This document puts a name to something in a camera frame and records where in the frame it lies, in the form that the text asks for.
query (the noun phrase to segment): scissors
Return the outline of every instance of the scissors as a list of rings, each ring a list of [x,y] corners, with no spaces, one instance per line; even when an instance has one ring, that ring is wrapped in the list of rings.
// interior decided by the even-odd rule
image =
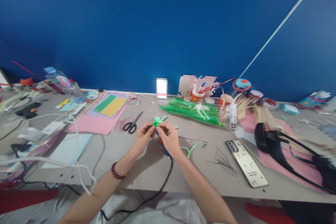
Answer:
[[[128,133],[133,134],[137,129],[137,125],[135,124],[140,116],[143,114],[143,111],[137,116],[137,118],[133,122],[126,123],[123,127],[124,131],[128,131]]]

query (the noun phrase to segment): smartphone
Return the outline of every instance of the smartphone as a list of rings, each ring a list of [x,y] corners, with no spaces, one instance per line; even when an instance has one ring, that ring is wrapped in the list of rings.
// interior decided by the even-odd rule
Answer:
[[[239,140],[225,142],[252,188],[268,186],[268,181]]]
[[[167,99],[168,79],[156,78],[156,98]]]

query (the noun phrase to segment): red bracelet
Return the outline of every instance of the red bracelet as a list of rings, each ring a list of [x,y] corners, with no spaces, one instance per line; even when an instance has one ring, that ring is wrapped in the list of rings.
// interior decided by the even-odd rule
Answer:
[[[125,176],[120,176],[120,175],[118,175],[118,174],[116,173],[115,169],[114,169],[116,163],[117,163],[117,162],[115,162],[115,163],[112,165],[112,168],[111,168],[112,174],[113,174],[113,176],[114,176],[116,179],[123,180],[123,179],[126,178],[127,174],[126,174]]]

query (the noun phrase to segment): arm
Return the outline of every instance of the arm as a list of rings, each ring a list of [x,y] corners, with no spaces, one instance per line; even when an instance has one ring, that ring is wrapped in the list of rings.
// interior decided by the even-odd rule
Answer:
[[[149,137],[154,137],[154,131],[155,127],[152,123],[144,124],[137,130],[131,150],[114,167],[118,175],[124,176],[127,174],[138,157],[143,153]],[[121,180],[116,179],[111,170],[108,170],[97,181],[92,195],[84,192],[59,221],[59,224],[90,223],[112,196],[120,182]]]
[[[195,201],[206,220],[211,223],[237,224],[235,217],[222,196],[182,152],[179,144],[179,136],[174,126],[170,123],[161,123],[158,125],[157,131],[166,150],[180,167],[191,188]]]

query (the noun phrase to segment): phone case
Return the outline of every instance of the phone case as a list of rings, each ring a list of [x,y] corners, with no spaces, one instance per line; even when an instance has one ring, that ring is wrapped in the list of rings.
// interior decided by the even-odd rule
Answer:
[[[268,185],[267,179],[239,140],[227,141],[226,146],[231,151],[240,170],[252,188]]]

